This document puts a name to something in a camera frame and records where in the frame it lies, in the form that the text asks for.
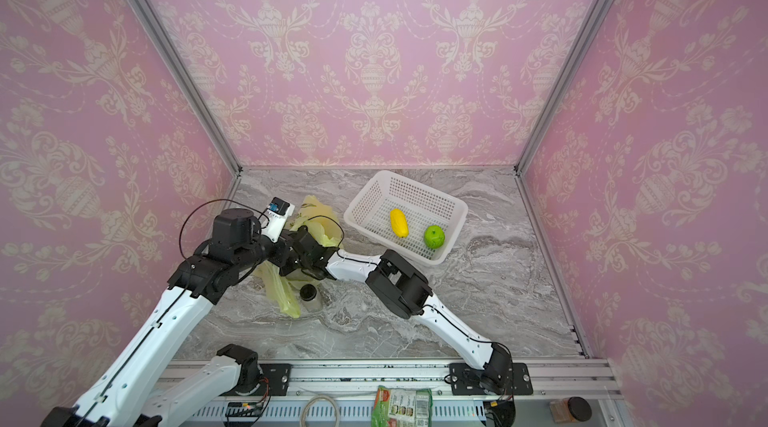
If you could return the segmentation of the yellow plastic bag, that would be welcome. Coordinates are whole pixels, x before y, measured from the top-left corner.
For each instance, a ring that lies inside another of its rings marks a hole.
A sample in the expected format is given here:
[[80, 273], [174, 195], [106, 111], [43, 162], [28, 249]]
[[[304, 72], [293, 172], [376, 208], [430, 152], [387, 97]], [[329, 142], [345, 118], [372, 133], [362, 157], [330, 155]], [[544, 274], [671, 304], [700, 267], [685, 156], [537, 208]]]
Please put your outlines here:
[[294, 290], [316, 287], [326, 278], [320, 264], [342, 246], [343, 239], [343, 229], [333, 208], [314, 195], [306, 196], [296, 217], [278, 236], [273, 254], [255, 271], [267, 298], [281, 314], [292, 319], [301, 316]]

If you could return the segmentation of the yellow lemon fruit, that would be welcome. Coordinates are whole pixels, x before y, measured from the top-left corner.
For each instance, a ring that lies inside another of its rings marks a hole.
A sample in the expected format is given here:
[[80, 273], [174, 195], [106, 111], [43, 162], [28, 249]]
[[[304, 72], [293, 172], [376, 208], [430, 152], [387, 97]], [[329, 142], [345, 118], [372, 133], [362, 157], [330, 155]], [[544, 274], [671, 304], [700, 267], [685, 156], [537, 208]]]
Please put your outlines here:
[[406, 215], [400, 209], [390, 211], [390, 227], [397, 238], [407, 238], [409, 236], [409, 226]]

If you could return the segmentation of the green apple fruit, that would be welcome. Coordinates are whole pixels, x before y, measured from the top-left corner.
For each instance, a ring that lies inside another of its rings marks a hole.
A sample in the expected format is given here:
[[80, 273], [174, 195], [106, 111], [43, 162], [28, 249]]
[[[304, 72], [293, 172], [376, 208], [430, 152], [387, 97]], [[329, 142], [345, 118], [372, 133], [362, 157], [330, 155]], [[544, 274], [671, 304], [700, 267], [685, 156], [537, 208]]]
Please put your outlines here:
[[424, 231], [423, 240], [428, 249], [437, 250], [445, 243], [445, 232], [439, 225], [431, 225]]

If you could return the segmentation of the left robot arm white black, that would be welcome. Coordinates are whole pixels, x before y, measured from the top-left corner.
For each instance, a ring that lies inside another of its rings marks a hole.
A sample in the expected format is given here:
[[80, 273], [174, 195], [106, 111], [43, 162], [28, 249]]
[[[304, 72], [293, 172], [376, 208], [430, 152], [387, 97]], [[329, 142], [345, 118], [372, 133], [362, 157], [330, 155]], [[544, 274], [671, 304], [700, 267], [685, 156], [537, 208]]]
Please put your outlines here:
[[294, 207], [279, 198], [261, 213], [243, 204], [222, 211], [212, 236], [185, 258], [152, 314], [114, 363], [71, 407], [55, 407], [45, 426], [179, 426], [214, 398], [270, 391], [256, 352], [221, 348], [173, 388], [155, 385], [191, 331], [231, 287], [271, 254]]

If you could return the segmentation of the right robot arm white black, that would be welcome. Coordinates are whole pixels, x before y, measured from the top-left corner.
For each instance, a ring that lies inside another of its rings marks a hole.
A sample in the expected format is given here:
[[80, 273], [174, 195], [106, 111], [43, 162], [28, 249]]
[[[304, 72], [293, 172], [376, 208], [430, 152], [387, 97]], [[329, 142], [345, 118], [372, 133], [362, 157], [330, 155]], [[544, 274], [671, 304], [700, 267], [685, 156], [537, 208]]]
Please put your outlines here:
[[357, 282], [367, 286], [395, 316], [411, 319], [456, 351], [476, 382], [486, 391], [512, 393], [510, 350], [486, 338], [455, 315], [430, 286], [427, 277], [394, 250], [376, 256], [357, 255], [321, 245], [303, 226], [285, 230], [280, 240], [287, 249], [283, 274], [300, 271], [316, 280]]

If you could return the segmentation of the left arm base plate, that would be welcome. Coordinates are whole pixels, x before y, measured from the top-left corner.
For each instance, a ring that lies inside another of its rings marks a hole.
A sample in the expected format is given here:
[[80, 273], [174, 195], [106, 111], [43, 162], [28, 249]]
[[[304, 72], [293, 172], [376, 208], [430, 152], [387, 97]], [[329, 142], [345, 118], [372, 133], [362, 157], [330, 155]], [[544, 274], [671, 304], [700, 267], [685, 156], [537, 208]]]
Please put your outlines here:
[[222, 396], [270, 397], [285, 396], [288, 390], [292, 365], [289, 363], [267, 363], [245, 365], [239, 374], [238, 383], [222, 393]]

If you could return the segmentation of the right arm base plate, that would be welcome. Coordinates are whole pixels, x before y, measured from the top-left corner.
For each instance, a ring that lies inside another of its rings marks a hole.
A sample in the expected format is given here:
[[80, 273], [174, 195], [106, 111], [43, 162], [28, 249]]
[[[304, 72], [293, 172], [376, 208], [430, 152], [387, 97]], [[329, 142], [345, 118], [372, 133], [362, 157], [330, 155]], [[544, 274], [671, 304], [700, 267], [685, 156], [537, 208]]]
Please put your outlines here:
[[531, 375], [526, 364], [512, 363], [502, 376], [500, 387], [490, 380], [481, 379], [481, 371], [464, 363], [451, 363], [449, 373], [443, 378], [455, 396], [495, 395], [497, 397], [530, 396], [534, 393]]

